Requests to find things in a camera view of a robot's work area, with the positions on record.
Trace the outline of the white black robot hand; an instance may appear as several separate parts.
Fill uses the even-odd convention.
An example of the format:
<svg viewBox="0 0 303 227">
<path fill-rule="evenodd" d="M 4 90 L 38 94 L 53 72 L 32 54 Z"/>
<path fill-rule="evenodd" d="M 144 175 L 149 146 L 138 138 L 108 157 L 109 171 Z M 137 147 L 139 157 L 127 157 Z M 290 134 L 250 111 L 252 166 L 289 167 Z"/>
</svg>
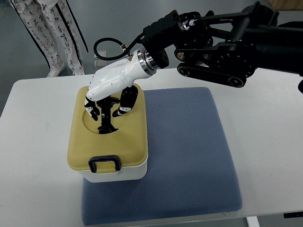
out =
<svg viewBox="0 0 303 227">
<path fill-rule="evenodd" d="M 155 60 L 142 48 L 134 51 L 129 58 L 97 70 L 86 93 L 84 106 L 87 113 L 97 121 L 100 116 L 96 107 L 97 101 L 131 87 L 137 79 L 151 77 L 158 68 Z"/>
</svg>

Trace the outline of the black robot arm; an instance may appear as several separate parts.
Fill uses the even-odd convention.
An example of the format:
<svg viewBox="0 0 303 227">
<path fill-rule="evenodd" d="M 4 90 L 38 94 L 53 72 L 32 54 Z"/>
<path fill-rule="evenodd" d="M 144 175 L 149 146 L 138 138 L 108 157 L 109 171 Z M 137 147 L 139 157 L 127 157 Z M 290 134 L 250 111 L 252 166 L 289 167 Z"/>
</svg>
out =
<svg viewBox="0 0 303 227">
<path fill-rule="evenodd" d="M 136 37 L 155 64 L 169 64 L 175 46 L 178 72 L 186 77 L 243 87 L 257 68 L 302 74 L 303 24 L 277 23 L 279 13 L 255 2 L 239 13 L 205 16 L 172 11 Z"/>
</svg>

